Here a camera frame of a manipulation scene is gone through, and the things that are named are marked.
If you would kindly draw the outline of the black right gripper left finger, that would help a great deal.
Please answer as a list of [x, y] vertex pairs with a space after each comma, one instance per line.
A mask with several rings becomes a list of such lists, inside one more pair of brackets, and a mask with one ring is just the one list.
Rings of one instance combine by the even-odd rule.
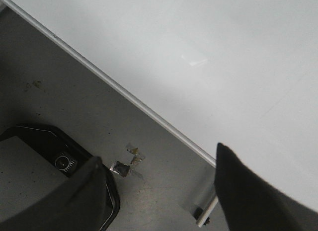
[[103, 167], [92, 157], [71, 178], [0, 224], [2, 231], [98, 231], [103, 222]]

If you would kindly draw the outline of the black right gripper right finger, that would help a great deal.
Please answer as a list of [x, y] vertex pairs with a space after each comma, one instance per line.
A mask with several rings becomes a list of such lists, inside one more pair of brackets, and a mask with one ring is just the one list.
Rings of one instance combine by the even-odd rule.
[[217, 144], [214, 185], [231, 231], [316, 231], [317, 212], [289, 198]]

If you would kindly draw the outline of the black robot base with dial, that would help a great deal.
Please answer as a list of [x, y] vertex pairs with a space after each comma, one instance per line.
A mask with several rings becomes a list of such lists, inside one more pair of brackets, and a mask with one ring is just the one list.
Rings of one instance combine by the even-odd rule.
[[[5, 141], [12, 137], [24, 141], [65, 175], [67, 180], [94, 157], [62, 130], [51, 125], [18, 124], [6, 129], [0, 139]], [[103, 163], [102, 167], [103, 222], [99, 231], [107, 230], [120, 210], [120, 198], [113, 175]]]

